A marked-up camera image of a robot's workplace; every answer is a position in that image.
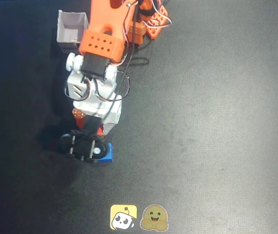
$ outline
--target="electrical wire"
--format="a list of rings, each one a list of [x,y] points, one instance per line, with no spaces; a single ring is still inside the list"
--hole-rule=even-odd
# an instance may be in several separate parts
[[[116,99],[116,100],[115,100],[115,99],[108,99],[108,98],[103,97],[103,96],[99,93],[98,82],[96,81],[96,79],[94,79],[95,89],[96,89],[96,92],[97,92],[98,96],[99,96],[100,98],[102,98],[103,100],[105,100],[105,101],[121,101],[121,100],[125,99],[125,98],[127,97],[128,93],[129,93],[129,90],[130,90],[130,80],[129,80],[129,76],[128,76],[127,74],[126,74],[126,78],[127,78],[127,81],[128,81],[128,86],[127,86],[126,94],[125,94],[122,98]]]
[[[84,94],[81,96],[81,98],[79,99],[74,99],[74,98],[71,98],[68,94],[67,94],[67,88],[68,88],[68,85],[67,85],[67,81],[65,81],[64,83],[64,94],[70,98],[71,100],[73,101],[84,101],[86,99],[88,99],[91,95],[91,83],[90,83],[90,80],[88,78],[86,78],[85,76],[82,78],[81,82],[87,82],[88,83],[88,88],[86,89],[86,91],[84,92]]]
[[[132,5],[137,5],[138,3],[139,3],[139,1],[136,1],[135,3],[131,4],[131,6],[132,6]],[[125,17],[125,19],[124,19],[123,27],[122,27],[123,35],[124,35],[124,38],[125,38],[126,43],[127,43],[126,54],[125,54],[125,56],[123,57],[123,59],[121,60],[121,62],[113,63],[113,65],[115,65],[115,66],[120,66],[120,65],[122,65],[122,64],[125,62],[125,60],[126,60],[126,58],[127,58],[127,56],[128,56],[129,39],[128,39],[128,35],[127,35],[127,32],[126,32],[125,22],[126,22],[126,19],[127,19],[127,17],[128,17],[129,10],[130,10],[130,7],[128,8],[128,12],[127,12],[126,17]]]
[[[107,119],[107,117],[108,117],[108,116],[110,115],[110,113],[111,113],[111,110],[113,109],[113,106],[114,106],[114,104],[115,104],[115,102],[116,102],[116,100],[117,100],[117,96],[118,96],[119,93],[120,93],[121,86],[122,86],[122,84],[123,84],[123,81],[124,81],[124,79],[125,79],[125,76],[127,75],[126,72],[127,72],[128,68],[129,68],[129,65],[130,65],[130,63],[131,63],[131,60],[132,60],[132,57],[133,57],[133,54],[134,54],[134,46],[135,46],[135,43],[134,43],[134,39],[135,39],[135,23],[136,23],[136,21],[137,21],[138,8],[139,8],[139,7],[138,7],[138,1],[137,1],[137,2],[136,2],[136,6],[135,6],[135,11],[134,11],[134,19],[133,19],[132,50],[131,50],[130,58],[129,58],[129,61],[127,62],[126,67],[125,67],[125,69],[124,69],[124,73],[123,73],[123,76],[122,76],[122,78],[121,78],[120,86],[119,86],[118,91],[116,92],[116,95],[115,95],[115,98],[114,98],[115,101],[112,102],[112,105],[111,105],[109,111],[107,112],[107,114],[106,114],[106,115],[104,116],[104,118],[102,119],[102,123]]]
[[[160,13],[160,12],[158,11],[157,7],[155,6],[154,1],[151,0],[151,2],[152,2],[152,5],[153,5],[153,8],[154,8],[155,12],[157,12],[160,16],[162,16],[162,17],[164,17],[165,19],[167,19],[167,20],[169,21],[169,23],[165,23],[165,24],[163,24],[163,25],[153,25],[153,26],[152,26],[152,25],[149,25],[148,22],[142,20],[143,24],[145,24],[145,26],[148,27],[148,28],[166,28],[166,27],[170,26],[170,25],[172,24],[171,18],[168,17],[168,16],[165,16],[165,15],[162,14],[162,13]]]

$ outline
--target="logo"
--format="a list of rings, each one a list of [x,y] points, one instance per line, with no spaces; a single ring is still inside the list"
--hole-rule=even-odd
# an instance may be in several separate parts
[[[137,207],[135,205],[112,205],[111,206],[111,229],[130,229],[134,226],[137,218]]]
[[[147,231],[165,232],[168,230],[168,214],[160,205],[150,205],[143,212],[140,227]]]

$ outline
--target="blue block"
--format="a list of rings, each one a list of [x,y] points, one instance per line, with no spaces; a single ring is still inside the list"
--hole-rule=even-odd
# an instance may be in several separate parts
[[[113,162],[113,146],[111,143],[108,143],[109,145],[109,152],[108,154],[101,158],[101,159],[98,159],[98,163],[101,163],[101,162]]]

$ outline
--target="robot face logo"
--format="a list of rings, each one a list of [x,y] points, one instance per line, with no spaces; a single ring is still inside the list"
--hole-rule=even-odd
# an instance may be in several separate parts
[[[137,208],[134,205],[113,205],[111,207],[111,229],[126,230],[134,227]]]
[[[133,228],[134,223],[133,223],[133,217],[131,217],[128,214],[118,212],[114,220],[111,224],[113,228],[117,229],[128,229],[128,228]]]

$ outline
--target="white box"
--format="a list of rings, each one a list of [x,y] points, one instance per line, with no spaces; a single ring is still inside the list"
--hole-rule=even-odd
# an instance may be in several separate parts
[[[89,23],[85,12],[63,12],[59,10],[56,41],[65,54],[79,54],[78,48]]]

